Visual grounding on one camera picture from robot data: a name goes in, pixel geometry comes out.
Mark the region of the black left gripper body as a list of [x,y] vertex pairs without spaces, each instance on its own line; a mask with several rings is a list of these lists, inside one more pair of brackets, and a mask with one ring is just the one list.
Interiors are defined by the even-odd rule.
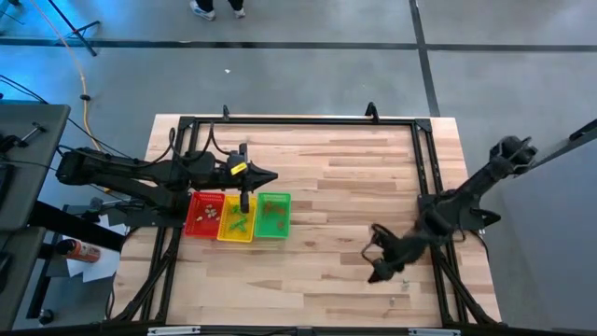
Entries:
[[[227,161],[229,158],[233,159],[241,159],[247,163],[247,151],[248,145],[246,143],[241,143],[237,150],[232,150],[226,157],[224,161]],[[243,179],[241,185],[238,188],[229,188],[225,186],[223,183],[220,182],[220,170],[218,169],[219,164],[223,163],[224,161],[220,161],[218,159],[214,160],[212,166],[207,170],[207,174],[205,177],[205,181],[201,182],[203,189],[237,189],[240,192],[240,206],[243,213],[249,212],[249,195],[248,195],[248,184],[246,178],[248,176],[248,169],[243,172]]]

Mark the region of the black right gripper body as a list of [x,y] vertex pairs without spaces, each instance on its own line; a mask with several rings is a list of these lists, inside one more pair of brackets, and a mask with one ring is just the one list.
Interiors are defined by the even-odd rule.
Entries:
[[395,273],[401,273],[407,264],[417,261],[424,252],[424,238],[418,235],[405,235],[398,238],[384,226],[374,223],[371,225],[372,237],[368,246],[376,245],[382,249],[382,256],[368,259],[373,262],[385,261],[391,264]]

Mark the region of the green plastic basket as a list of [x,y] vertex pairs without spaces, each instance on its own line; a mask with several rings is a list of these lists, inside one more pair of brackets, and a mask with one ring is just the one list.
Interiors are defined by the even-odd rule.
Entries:
[[[283,208],[285,216],[265,210],[265,203],[271,202],[273,207]],[[258,238],[286,239],[290,232],[291,195],[281,192],[262,192],[257,195],[257,218],[255,236]],[[277,228],[277,223],[283,221],[283,230]]]

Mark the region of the red plastic basket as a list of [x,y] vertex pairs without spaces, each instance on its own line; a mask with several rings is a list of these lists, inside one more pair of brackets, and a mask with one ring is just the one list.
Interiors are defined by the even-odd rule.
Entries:
[[[185,235],[194,238],[215,239],[220,227],[224,200],[225,195],[223,193],[194,192],[191,195],[187,211]],[[216,220],[215,216],[211,218],[206,216],[211,210],[205,208],[207,204],[211,204],[212,209],[220,214],[220,220]],[[196,220],[199,216],[203,216],[202,221]]]

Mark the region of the yellow plastic basket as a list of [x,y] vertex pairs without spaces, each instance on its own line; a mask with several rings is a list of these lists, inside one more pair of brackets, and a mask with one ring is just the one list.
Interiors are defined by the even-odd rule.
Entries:
[[[232,208],[238,206],[240,213],[233,214]],[[251,243],[254,236],[256,226],[256,210],[257,198],[251,196],[249,198],[249,212],[243,213],[240,206],[240,197],[226,195],[222,209],[221,222],[216,239],[218,241],[236,242],[236,243]],[[243,223],[236,223],[238,219],[245,217],[246,221]],[[238,224],[236,230],[230,231],[229,227],[232,224]],[[240,226],[244,225],[246,231],[240,230]]]

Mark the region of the black metal beam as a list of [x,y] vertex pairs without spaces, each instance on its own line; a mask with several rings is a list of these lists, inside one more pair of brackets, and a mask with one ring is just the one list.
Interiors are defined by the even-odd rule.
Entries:
[[123,234],[68,214],[49,204],[36,201],[27,223],[56,233],[120,252],[125,243]]

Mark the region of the white paper sheets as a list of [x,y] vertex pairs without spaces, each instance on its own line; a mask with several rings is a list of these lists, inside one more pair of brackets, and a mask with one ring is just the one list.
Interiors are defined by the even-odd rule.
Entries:
[[[122,236],[125,236],[129,232],[128,227],[123,223],[111,225],[108,215],[100,215],[99,219],[98,225],[105,229],[109,229]],[[100,250],[101,255],[99,260],[93,263],[67,259],[66,264],[69,275],[74,277],[81,274],[84,283],[113,276],[120,263],[120,253],[103,247]]]

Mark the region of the orange spray can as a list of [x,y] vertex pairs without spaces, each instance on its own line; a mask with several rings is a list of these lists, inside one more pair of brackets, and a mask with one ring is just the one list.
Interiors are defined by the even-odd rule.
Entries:
[[67,258],[87,263],[97,262],[102,254],[99,247],[68,238],[61,240],[55,246],[56,252]]

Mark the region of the grey rolling table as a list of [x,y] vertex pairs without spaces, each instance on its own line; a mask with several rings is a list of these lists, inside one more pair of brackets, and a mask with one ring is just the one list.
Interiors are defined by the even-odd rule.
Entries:
[[550,327],[597,333],[597,119],[508,180],[503,200]]

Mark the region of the person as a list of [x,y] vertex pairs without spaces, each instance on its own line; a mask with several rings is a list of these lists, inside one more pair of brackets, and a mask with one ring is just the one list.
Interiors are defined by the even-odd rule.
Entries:
[[[244,0],[226,0],[233,10],[234,16],[237,19],[244,18],[246,12],[244,9]],[[216,18],[214,0],[190,0],[189,6],[191,11],[208,21],[213,21]]]

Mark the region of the grey side table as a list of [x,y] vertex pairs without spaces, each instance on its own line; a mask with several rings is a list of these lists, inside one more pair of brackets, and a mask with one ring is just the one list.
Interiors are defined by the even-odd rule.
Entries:
[[46,234],[41,227],[29,228],[27,221],[70,111],[68,105],[0,105],[0,134],[14,134],[27,143],[6,154],[15,169],[0,203],[0,258],[9,257],[0,271],[0,331],[13,327]]

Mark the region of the black tripod stand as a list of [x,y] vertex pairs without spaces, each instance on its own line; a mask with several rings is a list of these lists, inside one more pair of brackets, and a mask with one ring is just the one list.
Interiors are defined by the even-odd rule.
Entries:
[[71,33],[68,35],[68,37],[71,37],[71,36],[76,37],[82,43],[83,47],[88,51],[88,53],[92,57],[97,57],[98,53],[95,51],[95,49],[93,48],[91,43],[85,37],[85,33],[92,27],[100,26],[101,22],[100,21],[92,21],[86,25],[83,25],[80,27],[75,27],[75,25],[67,18],[67,16],[64,14],[64,12],[54,2],[54,0],[48,0],[48,2],[52,6],[52,8],[56,11],[56,13],[61,17],[61,19],[64,21],[64,23],[70,28]]

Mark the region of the black clamp tool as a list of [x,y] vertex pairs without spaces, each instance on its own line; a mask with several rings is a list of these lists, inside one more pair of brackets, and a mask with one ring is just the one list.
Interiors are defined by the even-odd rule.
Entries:
[[47,128],[38,122],[32,123],[33,129],[24,136],[17,136],[14,134],[3,136],[0,135],[0,154],[8,153],[13,147],[28,147],[28,140],[37,133],[45,133]]

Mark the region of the black aluminium table frame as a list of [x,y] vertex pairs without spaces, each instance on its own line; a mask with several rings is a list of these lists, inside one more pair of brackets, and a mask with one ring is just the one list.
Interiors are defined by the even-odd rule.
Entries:
[[[250,159],[291,195],[286,239],[251,243],[183,237],[166,320],[170,324],[437,327],[435,275],[424,256],[391,281],[370,284],[361,257],[373,223],[403,233],[422,188],[467,178],[454,119],[257,117],[216,124],[217,143],[248,145]],[[409,280],[408,286],[402,280]],[[395,305],[389,300],[394,298]]]

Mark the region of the silver metal bracket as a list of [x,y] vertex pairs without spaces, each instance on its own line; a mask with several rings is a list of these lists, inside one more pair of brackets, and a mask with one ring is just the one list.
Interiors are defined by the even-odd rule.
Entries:
[[149,328],[146,336],[189,336],[200,334],[200,326],[164,326]]
[[458,329],[430,329],[412,328],[408,329],[409,336],[462,336]]

